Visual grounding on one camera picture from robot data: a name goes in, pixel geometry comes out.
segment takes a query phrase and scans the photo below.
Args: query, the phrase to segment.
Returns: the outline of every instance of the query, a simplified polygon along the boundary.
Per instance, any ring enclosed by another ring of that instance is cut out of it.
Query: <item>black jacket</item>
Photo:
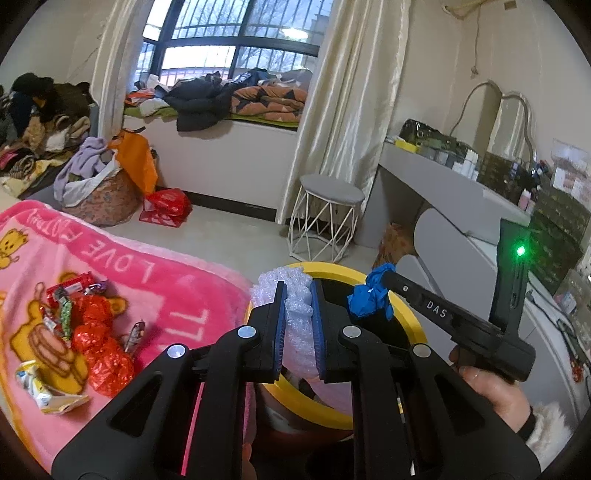
[[[177,131],[204,130],[230,114],[232,94],[236,90],[266,78],[269,78],[266,70],[252,69],[221,85],[215,81],[215,75],[208,75],[181,83],[165,95],[164,101],[178,112]]]

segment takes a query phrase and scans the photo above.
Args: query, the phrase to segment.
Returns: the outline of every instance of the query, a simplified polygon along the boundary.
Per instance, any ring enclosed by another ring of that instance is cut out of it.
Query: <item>yellow bucket rim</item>
[[[313,278],[337,280],[353,286],[364,284],[367,277],[367,275],[352,268],[325,262],[299,262],[288,265],[288,267],[304,267],[304,273]],[[388,298],[394,308],[394,316],[402,325],[411,345],[427,343],[427,337],[425,337],[421,324],[414,316],[413,311],[396,294],[390,292]],[[252,304],[249,303],[245,323],[248,321],[251,311]],[[306,397],[291,385],[283,375],[280,375],[279,380],[273,384],[261,385],[285,408],[302,419],[329,429],[353,430],[353,418],[351,416]]]

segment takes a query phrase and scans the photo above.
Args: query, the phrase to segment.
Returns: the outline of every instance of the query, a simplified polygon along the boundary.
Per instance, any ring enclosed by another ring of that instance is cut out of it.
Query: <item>wrist strap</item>
[[[519,435],[524,442],[527,442],[530,439],[531,434],[534,433],[535,422],[536,419],[534,415],[534,409],[530,407],[530,416],[528,417],[525,424],[521,427],[521,430],[517,432],[517,435]]]

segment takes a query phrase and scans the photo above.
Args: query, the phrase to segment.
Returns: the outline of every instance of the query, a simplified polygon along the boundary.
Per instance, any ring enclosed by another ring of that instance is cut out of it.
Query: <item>gray cushion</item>
[[[308,193],[333,203],[358,205],[365,200],[365,195],[355,185],[326,175],[303,175],[300,182]]]

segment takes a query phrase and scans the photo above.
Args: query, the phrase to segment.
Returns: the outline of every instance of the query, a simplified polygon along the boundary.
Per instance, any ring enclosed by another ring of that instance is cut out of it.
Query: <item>window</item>
[[[314,71],[333,0],[155,0],[135,79]]]

